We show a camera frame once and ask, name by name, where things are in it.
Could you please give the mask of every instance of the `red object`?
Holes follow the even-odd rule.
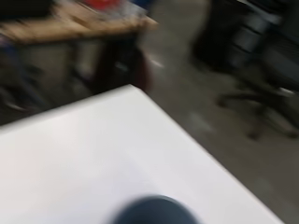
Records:
[[[121,0],[86,0],[86,3],[95,9],[105,9],[107,7],[115,7]]]

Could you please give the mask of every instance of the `black office chair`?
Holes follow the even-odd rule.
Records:
[[[262,118],[267,110],[272,109],[287,120],[293,131],[287,132],[291,138],[298,136],[299,114],[287,104],[285,90],[299,91],[299,3],[292,6],[292,11],[280,29],[272,29],[266,41],[263,53],[255,60],[263,73],[264,80],[270,88],[258,85],[248,77],[237,76],[241,83],[254,93],[224,94],[219,100],[220,106],[225,106],[228,100],[245,100],[257,102],[256,118],[259,121],[249,137],[257,139],[261,135]]]

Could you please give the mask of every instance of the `white table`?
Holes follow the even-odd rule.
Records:
[[[0,180],[1,224],[104,224],[152,194],[206,224],[282,223],[133,87],[3,128]]]

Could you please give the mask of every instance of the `desk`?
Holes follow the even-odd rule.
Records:
[[[3,224],[105,224],[152,194],[205,224],[282,223],[133,87],[9,125],[0,148]]]
[[[140,32],[157,25],[147,16],[128,16],[105,21],[99,14],[77,3],[65,3],[53,10],[54,16],[43,20],[23,20],[0,23],[0,32],[17,45],[121,35]]]
[[[73,77],[78,77],[83,80],[83,83],[92,93],[98,93],[100,92],[98,83],[94,81],[98,79],[96,78],[97,75],[94,75],[92,81],[88,83],[77,71],[78,41],[89,38],[113,40],[114,42],[110,45],[117,44],[118,48],[115,50],[119,57],[112,64],[120,64],[121,66],[112,70],[122,79],[131,80],[134,75],[132,71],[135,65],[137,35],[146,29],[156,27],[156,25],[157,22],[146,15],[129,14],[122,19],[105,20],[99,13],[81,4],[65,3],[56,6],[53,9],[53,16],[46,19],[0,23],[0,33],[7,36],[18,49],[31,48],[36,45],[68,44],[70,60],[68,62],[68,78],[65,79],[65,84],[70,82]],[[19,78],[19,80],[22,84],[21,88],[32,99],[33,103],[38,105],[41,110],[52,108],[46,97],[41,96],[38,91],[30,87],[30,83],[26,83],[23,79],[30,78]]]

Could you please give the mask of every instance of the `gray floor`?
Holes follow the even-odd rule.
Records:
[[[249,140],[251,107],[215,105],[220,93],[235,88],[234,82],[189,62],[192,37],[207,9],[208,0],[157,1],[152,16],[159,29],[142,43],[153,73],[149,95],[283,221],[299,223],[298,140],[271,128],[265,128],[259,142]]]

